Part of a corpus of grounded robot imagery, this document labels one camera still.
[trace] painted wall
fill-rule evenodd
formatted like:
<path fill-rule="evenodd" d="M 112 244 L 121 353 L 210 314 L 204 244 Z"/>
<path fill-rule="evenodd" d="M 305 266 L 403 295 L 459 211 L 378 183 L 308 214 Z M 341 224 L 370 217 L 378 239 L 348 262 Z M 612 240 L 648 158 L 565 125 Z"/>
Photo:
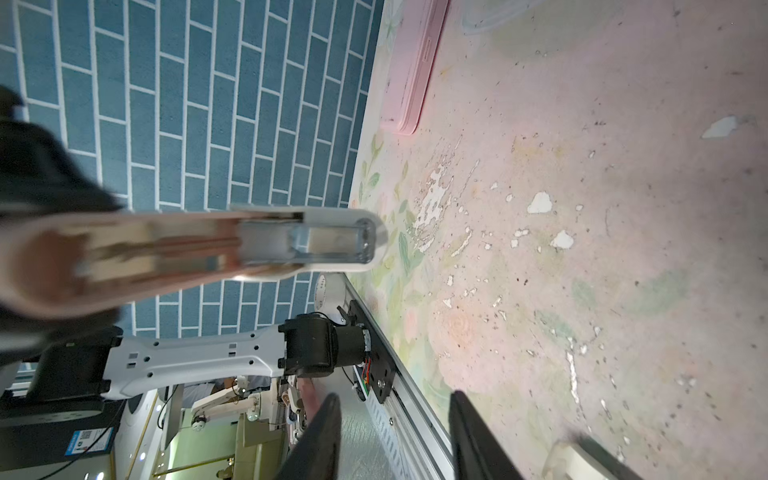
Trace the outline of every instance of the painted wall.
<path fill-rule="evenodd" d="M 132 210 L 346 207 L 382 5 L 3 0 L 0 84 Z M 247 331 L 312 310 L 313 280 L 196 287 L 128 305 L 120 325 Z"/>

